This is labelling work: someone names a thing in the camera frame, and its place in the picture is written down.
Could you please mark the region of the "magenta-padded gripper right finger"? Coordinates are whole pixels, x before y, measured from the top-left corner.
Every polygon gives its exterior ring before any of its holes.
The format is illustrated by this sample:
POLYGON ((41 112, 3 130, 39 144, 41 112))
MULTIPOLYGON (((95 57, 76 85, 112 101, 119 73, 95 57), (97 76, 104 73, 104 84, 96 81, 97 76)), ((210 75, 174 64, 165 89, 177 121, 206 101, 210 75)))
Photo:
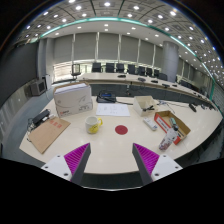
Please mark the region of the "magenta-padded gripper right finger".
POLYGON ((167 154, 158 155, 137 143, 133 144, 132 154, 136 160, 143 185, 147 185, 182 169, 167 154))

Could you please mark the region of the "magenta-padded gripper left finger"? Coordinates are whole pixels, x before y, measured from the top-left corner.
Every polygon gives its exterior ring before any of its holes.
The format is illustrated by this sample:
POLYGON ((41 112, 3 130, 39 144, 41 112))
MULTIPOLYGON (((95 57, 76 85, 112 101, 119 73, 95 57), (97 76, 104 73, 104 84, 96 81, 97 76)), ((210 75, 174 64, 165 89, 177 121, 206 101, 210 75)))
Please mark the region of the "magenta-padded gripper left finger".
POLYGON ((66 155, 56 155, 42 166, 42 169, 79 185, 91 154, 89 143, 79 146, 66 155))

